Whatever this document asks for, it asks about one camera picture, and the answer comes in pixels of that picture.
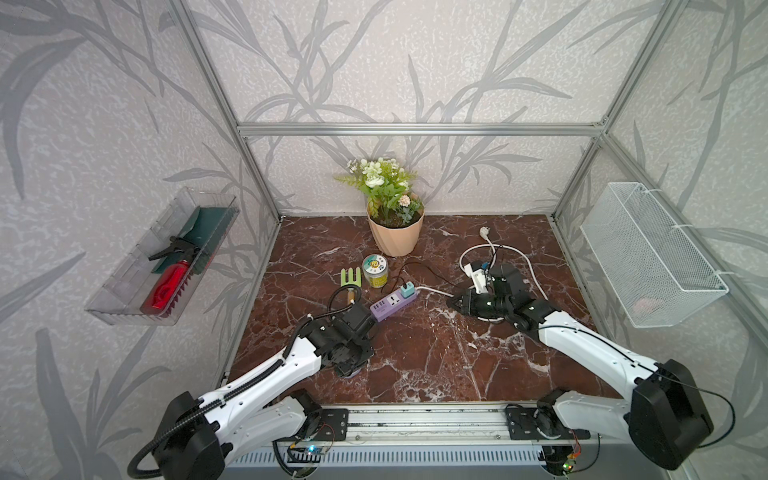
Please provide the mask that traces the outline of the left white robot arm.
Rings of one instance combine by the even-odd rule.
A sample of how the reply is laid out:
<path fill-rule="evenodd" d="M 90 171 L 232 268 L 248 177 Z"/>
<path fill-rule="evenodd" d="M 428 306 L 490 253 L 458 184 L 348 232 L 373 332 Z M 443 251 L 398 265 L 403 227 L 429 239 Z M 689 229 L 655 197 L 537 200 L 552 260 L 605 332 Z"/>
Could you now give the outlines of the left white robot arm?
<path fill-rule="evenodd" d="M 321 408 L 290 388 L 327 368 L 340 377 L 359 371 L 374 354 L 370 332 L 377 322 L 360 303 L 305 315 L 267 361 L 198 398 L 174 398 L 154 438 L 129 461 L 128 476 L 217 479 L 240 456 L 301 433 Z"/>

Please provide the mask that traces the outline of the purple power strip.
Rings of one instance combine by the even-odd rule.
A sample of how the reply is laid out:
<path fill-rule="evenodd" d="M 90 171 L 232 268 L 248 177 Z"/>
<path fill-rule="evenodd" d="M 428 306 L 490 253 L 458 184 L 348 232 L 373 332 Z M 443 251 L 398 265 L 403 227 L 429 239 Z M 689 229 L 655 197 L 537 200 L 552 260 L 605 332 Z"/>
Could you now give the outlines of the purple power strip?
<path fill-rule="evenodd" d="M 382 322 L 410 305 L 417 296 L 416 291 L 412 297 L 404 299 L 399 292 L 399 288 L 397 288 L 392 293 L 372 304 L 370 311 L 377 322 Z"/>

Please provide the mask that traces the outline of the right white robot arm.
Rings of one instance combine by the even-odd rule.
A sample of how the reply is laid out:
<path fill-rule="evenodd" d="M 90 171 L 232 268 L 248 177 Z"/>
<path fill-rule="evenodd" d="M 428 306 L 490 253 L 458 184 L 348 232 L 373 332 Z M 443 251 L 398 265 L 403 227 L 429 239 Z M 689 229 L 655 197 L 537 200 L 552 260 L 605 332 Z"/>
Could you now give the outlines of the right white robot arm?
<path fill-rule="evenodd" d="M 615 398 L 555 389 L 537 402 L 532 420 L 538 433 L 558 438 L 588 431 L 632 443 L 656 466 L 675 470 L 713 433 L 714 425 L 689 369 L 659 363 L 584 327 L 544 298 L 535 298 L 520 271 L 471 262 L 473 284 L 447 304 L 477 319 L 503 321 L 554 349 L 606 382 Z"/>

